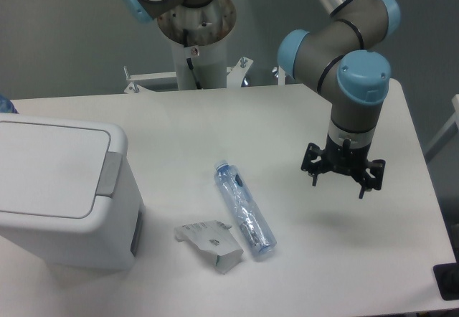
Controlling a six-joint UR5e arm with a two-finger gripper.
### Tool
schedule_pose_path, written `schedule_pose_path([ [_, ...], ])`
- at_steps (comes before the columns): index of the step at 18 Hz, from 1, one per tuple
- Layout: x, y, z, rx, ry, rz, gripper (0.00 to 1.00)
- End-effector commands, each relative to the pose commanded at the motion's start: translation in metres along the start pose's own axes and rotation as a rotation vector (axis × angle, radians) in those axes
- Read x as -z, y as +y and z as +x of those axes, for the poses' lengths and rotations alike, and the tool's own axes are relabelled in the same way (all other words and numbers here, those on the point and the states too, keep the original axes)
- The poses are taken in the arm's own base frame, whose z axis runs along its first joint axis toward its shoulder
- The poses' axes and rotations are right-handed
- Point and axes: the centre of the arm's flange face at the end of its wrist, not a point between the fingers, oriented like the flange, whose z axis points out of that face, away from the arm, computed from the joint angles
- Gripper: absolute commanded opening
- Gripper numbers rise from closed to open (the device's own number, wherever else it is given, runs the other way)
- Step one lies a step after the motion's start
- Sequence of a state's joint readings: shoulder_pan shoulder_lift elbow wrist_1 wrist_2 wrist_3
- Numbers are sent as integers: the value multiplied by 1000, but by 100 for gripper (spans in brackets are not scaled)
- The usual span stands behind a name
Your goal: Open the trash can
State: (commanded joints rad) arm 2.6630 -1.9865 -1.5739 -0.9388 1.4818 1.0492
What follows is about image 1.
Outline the grey robot arm, blue caps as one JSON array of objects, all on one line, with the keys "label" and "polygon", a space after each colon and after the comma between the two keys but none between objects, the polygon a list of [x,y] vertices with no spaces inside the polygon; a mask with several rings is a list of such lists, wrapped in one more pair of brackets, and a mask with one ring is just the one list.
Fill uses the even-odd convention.
[{"label": "grey robot arm, blue caps", "polygon": [[[235,26],[230,0],[124,0],[142,23],[156,21],[174,51],[182,90],[227,87],[226,39]],[[324,148],[309,144],[301,168],[313,179],[350,176],[362,192],[382,187],[385,162],[368,152],[391,67],[372,47],[396,30],[395,0],[320,0],[331,23],[318,32],[295,30],[281,42],[278,66],[331,104]]]}]

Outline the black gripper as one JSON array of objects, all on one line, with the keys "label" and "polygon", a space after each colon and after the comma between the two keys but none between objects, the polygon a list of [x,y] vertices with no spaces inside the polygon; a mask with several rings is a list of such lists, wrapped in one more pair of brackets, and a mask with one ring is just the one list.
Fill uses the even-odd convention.
[{"label": "black gripper", "polygon": [[386,165],[384,159],[367,161],[369,149],[370,143],[355,146],[348,138],[339,141],[328,133],[325,150],[314,143],[308,144],[301,170],[312,178],[312,186],[317,185],[320,174],[328,172],[359,177],[359,198],[362,199],[367,191],[382,189]]}]

